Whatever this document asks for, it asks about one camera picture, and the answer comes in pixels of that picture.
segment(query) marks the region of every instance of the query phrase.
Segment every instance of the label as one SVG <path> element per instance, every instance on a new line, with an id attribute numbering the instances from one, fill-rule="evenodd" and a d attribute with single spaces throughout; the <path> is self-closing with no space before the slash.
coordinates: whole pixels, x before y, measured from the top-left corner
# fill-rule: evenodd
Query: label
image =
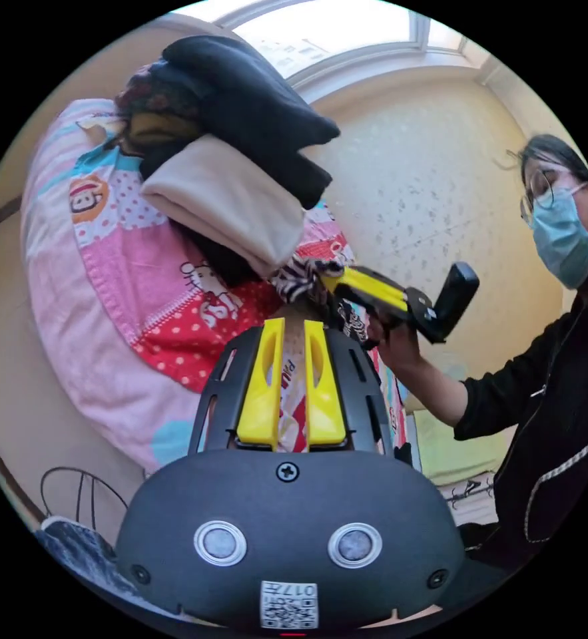
<path id="1" fill-rule="evenodd" d="M 318 627 L 318 586 L 263 581 L 260 584 L 260 626 L 270 630 Z"/>

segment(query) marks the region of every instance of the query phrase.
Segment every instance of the hand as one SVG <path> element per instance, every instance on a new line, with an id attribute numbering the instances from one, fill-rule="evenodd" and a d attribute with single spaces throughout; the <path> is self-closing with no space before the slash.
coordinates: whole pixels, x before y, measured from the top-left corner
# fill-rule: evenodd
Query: hand
<path id="1" fill-rule="evenodd" d="M 399 379 L 402 378 L 402 371 L 411 370 L 422 361 L 420 347 L 418 345 L 418 335 L 414 328 L 403 323 L 398 328 L 392 330 L 389 339 L 385 340 L 385 331 L 382 322 L 387 321 L 385 316 L 380 319 L 369 317 L 367 335 L 370 339 L 379 342 L 378 353 L 392 373 Z"/>

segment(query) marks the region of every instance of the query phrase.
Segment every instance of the person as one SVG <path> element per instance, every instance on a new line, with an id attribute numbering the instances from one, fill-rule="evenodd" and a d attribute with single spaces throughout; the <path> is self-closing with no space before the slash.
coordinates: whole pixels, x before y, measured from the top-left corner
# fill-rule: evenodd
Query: person
<path id="1" fill-rule="evenodd" d="M 588 168 L 548 134 L 515 157 L 521 216 L 547 269 L 577 292 L 571 311 L 498 372 L 464 382 L 421 356 L 410 326 L 387 339 L 384 318 L 371 317 L 368 328 L 383 362 L 456 440 L 517 425 L 494 477 L 497 523 L 459 527 L 468 561 L 444 595 L 458 602 L 489 592 L 537 554 L 588 482 Z"/>

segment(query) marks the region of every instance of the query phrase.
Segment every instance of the face mask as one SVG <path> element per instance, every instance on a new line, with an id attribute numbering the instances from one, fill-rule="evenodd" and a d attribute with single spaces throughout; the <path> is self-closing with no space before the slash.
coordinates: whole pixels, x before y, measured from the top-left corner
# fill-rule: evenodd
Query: face mask
<path id="1" fill-rule="evenodd" d="M 568 289 L 588 276 L 588 231 L 582 226 L 573 194 L 584 184 L 558 188 L 533 205 L 533 241 L 547 269 Z"/>

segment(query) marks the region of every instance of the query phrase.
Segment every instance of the zebra print fabric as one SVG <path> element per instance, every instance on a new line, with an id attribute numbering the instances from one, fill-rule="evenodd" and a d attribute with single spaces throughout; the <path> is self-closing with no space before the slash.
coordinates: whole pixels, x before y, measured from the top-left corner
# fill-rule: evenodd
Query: zebra print fabric
<path id="1" fill-rule="evenodd" d="M 374 346 L 367 339 L 365 323 L 351 304 L 332 295 L 320 276 L 339 278 L 344 267 L 333 260 L 310 260 L 294 255 L 272 278 L 272 285 L 286 304 L 306 302 L 329 328 L 345 333 L 366 349 Z"/>

